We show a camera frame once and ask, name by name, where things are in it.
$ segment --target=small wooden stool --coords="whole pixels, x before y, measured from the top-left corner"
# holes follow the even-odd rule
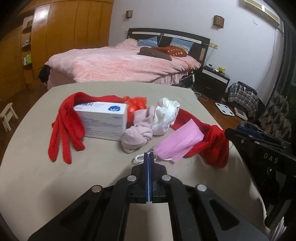
[[[0,119],[2,119],[2,123],[6,132],[11,131],[11,127],[9,125],[9,120],[11,117],[18,119],[15,111],[12,108],[12,103],[9,103],[0,114]]]

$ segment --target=drawer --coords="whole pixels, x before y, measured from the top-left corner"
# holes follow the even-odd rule
[[[220,102],[227,88],[227,83],[205,73],[201,73],[200,78],[195,82],[194,88],[197,92],[206,97]]]

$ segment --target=yellow toy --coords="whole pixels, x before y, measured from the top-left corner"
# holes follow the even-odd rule
[[[218,70],[219,73],[225,74],[225,68],[219,67]]]

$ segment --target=cardboard box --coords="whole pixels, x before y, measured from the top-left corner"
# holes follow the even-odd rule
[[[85,136],[119,141],[126,130],[127,105],[92,102],[74,106],[80,116]]]

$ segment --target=plaid bag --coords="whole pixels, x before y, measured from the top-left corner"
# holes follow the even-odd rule
[[[236,102],[247,109],[249,117],[255,117],[258,110],[258,97],[252,92],[246,90],[239,83],[234,83],[228,88],[228,102]]]

